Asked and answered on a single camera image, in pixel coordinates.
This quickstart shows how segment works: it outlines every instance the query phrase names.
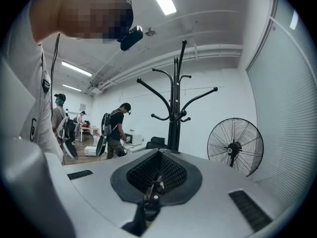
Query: standing fan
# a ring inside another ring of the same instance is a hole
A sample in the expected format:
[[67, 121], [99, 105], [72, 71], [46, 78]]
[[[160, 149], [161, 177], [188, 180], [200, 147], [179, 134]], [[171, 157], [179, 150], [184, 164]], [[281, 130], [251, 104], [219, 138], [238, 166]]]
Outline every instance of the standing fan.
[[208, 139], [210, 160], [225, 163], [247, 177], [259, 167], [263, 151], [260, 132], [252, 123], [241, 118], [218, 123]]

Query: floor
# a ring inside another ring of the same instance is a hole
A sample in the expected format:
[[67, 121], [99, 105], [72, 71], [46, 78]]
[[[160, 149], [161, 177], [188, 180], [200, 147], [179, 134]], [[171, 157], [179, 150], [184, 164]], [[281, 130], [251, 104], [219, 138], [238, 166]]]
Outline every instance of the floor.
[[93, 161], [100, 161], [106, 159], [106, 154], [102, 154], [100, 157], [88, 157], [85, 156], [84, 149], [86, 146], [93, 146], [94, 145], [94, 139], [93, 136], [88, 133], [83, 133], [83, 142], [80, 142], [80, 140], [75, 141], [75, 148], [78, 154], [78, 159], [73, 160], [71, 159], [65, 152], [64, 152], [64, 161], [65, 165], [72, 165], [72, 164], [79, 164], [79, 163], [87, 163], [87, 162], [93, 162]]

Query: black coat rack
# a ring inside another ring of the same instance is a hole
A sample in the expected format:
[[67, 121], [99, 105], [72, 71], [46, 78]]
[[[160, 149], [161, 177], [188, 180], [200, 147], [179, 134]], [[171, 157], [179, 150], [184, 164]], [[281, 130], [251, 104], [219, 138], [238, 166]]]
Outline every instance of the black coat rack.
[[182, 61], [183, 61], [183, 56], [184, 56], [184, 51], [185, 47], [187, 44], [187, 41], [183, 41], [183, 46], [182, 50], [180, 53], [180, 58], [178, 60], [178, 57], [175, 57], [174, 59], [174, 78], [172, 79], [171, 75], [164, 71], [164, 70], [159, 70], [153, 68], [152, 71], [158, 71], [166, 74], [170, 80], [170, 105], [166, 101], [166, 99], [156, 90], [154, 90], [151, 86], [146, 84], [145, 82], [142, 81], [142, 79], [138, 78], [137, 82], [140, 83], [141, 85], [145, 86], [148, 88], [151, 92], [153, 92], [155, 95], [157, 95], [166, 105], [167, 110], [168, 110], [168, 117], [166, 118], [160, 118], [154, 114], [151, 114], [152, 117], [159, 119], [161, 121], [165, 121], [169, 119], [169, 129], [168, 129], [168, 143], [167, 146], [170, 150], [173, 151], [178, 151], [178, 146], [179, 146], [179, 136], [180, 136], [180, 125], [181, 122], [187, 122], [191, 118], [188, 117], [185, 120], [182, 118], [187, 115], [186, 108], [191, 104], [193, 101], [198, 100], [212, 92], [218, 91], [217, 87], [214, 87], [212, 90], [207, 91], [206, 93], [203, 93], [201, 95], [198, 95], [197, 97], [191, 99], [189, 102], [185, 104], [185, 106], [182, 108], [180, 111], [180, 82], [182, 78], [188, 77], [191, 78], [192, 76], [189, 75], [183, 75], [179, 77], [180, 75], [180, 69], [182, 66]]

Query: man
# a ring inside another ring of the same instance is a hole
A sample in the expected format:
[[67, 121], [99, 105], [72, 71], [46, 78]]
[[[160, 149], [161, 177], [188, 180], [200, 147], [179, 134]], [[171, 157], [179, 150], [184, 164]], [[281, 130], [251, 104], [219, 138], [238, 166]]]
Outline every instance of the man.
[[84, 124], [83, 123], [83, 116], [85, 114], [86, 114], [85, 111], [83, 111], [76, 117], [75, 140], [79, 139], [79, 130], [80, 130], [80, 126]]
[[63, 153], [51, 123], [51, 79], [42, 41], [54, 33], [76, 39], [123, 38], [133, 22], [131, 0], [30, 0], [12, 24], [0, 55], [35, 103], [20, 131], [43, 152]]
[[54, 96], [56, 97], [56, 100], [55, 100], [56, 108], [53, 109], [52, 128], [53, 128], [54, 135], [58, 141], [58, 144], [60, 148], [62, 149], [63, 141], [57, 135], [57, 129], [58, 129], [58, 126], [60, 125], [60, 122], [66, 117], [66, 112], [63, 109], [64, 102], [66, 101], [66, 96], [62, 93], [55, 94]]
[[112, 159], [114, 154], [119, 157], [126, 155], [124, 148], [121, 145], [120, 138], [122, 138], [123, 141], [127, 141], [122, 129], [122, 123], [124, 118], [123, 114], [126, 114], [130, 110], [131, 105], [129, 103], [123, 103], [118, 109], [112, 111], [110, 114], [112, 133], [107, 137], [107, 160]]

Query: white ceiling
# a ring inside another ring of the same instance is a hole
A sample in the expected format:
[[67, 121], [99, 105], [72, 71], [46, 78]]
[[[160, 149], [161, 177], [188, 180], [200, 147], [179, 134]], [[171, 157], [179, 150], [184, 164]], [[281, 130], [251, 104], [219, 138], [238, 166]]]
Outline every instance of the white ceiling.
[[[242, 51], [245, 1], [173, 0], [177, 12], [165, 16], [155, 0], [132, 0], [133, 26], [141, 25], [144, 32], [148, 27], [154, 27], [156, 34], [152, 37], [144, 35], [126, 52], [120, 50], [117, 42], [103, 45], [61, 35], [53, 83], [67, 84], [90, 93], [90, 81], [100, 86], [105, 82], [117, 83], [130, 76], [137, 77], [152, 66], [173, 62], [183, 39], [188, 41], [185, 59], [220, 55], [223, 56], [219, 63], [221, 68], [237, 66]], [[56, 35], [53, 35], [43, 42], [48, 69], [52, 64], [55, 40]], [[91, 72], [93, 76], [87, 77], [62, 66], [62, 60]], [[217, 66], [218, 61], [215, 58], [213, 65]]]

